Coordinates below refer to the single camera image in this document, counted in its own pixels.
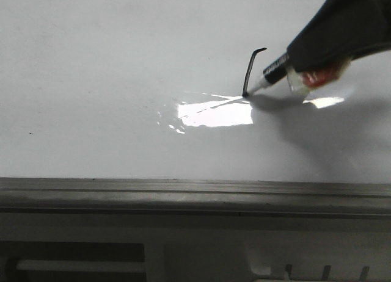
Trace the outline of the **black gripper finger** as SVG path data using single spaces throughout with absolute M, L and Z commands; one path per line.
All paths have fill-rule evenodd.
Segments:
M 295 71 L 390 49 L 390 0 L 326 0 L 288 45 Z

